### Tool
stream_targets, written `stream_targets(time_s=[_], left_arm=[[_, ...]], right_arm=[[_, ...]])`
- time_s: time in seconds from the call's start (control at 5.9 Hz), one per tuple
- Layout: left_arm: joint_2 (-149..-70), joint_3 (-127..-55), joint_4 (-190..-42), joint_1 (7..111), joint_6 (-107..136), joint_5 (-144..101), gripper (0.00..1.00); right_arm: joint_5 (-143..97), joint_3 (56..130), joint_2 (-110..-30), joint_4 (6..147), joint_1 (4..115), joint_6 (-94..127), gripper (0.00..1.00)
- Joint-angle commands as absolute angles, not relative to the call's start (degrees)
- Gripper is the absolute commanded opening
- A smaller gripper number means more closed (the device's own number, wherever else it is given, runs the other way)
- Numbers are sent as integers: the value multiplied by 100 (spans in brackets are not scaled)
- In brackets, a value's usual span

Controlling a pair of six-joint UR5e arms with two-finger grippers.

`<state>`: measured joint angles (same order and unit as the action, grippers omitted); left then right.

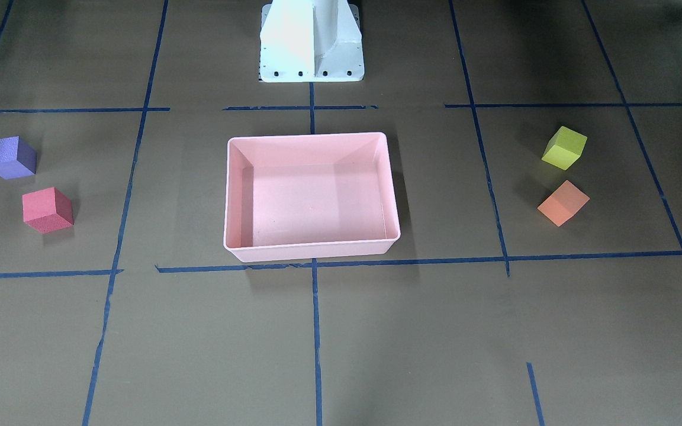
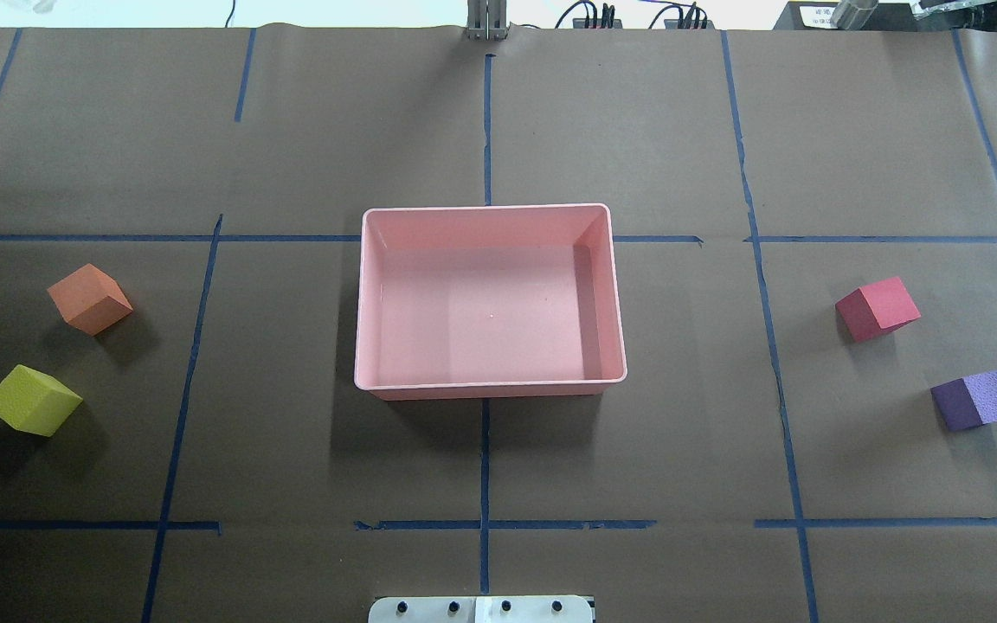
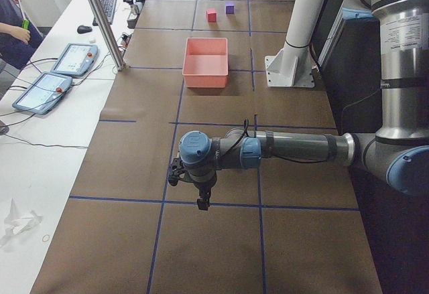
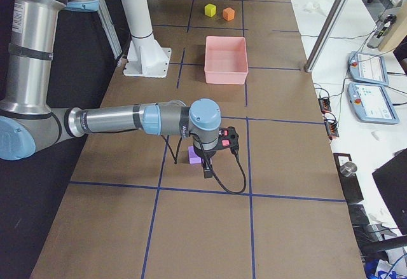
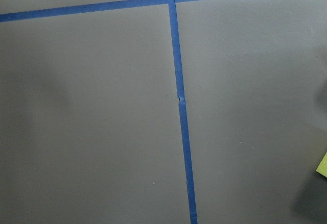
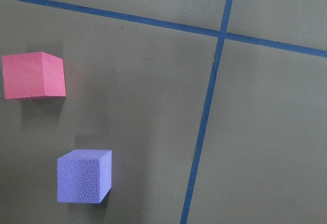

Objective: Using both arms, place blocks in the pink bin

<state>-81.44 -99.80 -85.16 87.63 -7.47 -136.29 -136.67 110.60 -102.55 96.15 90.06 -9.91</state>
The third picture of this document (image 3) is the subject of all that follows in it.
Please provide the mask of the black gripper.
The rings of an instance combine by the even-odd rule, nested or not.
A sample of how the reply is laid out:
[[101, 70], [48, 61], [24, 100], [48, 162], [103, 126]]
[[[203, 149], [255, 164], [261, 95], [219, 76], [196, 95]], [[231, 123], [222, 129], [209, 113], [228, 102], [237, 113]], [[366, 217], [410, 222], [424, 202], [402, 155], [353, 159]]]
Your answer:
[[208, 181], [195, 182], [194, 185], [199, 190], [199, 196], [203, 196], [203, 199], [197, 199], [198, 209], [208, 209], [210, 207], [211, 189], [215, 185], [215, 177], [212, 176]]

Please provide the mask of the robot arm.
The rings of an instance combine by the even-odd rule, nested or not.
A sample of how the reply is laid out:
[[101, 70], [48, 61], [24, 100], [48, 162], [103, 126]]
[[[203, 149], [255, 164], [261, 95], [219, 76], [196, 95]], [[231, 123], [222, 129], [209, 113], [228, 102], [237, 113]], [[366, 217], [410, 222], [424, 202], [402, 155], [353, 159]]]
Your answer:
[[428, 193], [428, 0], [344, 0], [345, 11], [380, 22], [382, 126], [341, 136], [231, 129], [223, 138], [186, 133], [168, 181], [192, 183], [210, 206], [217, 171], [259, 167], [263, 158], [356, 165], [407, 195]]

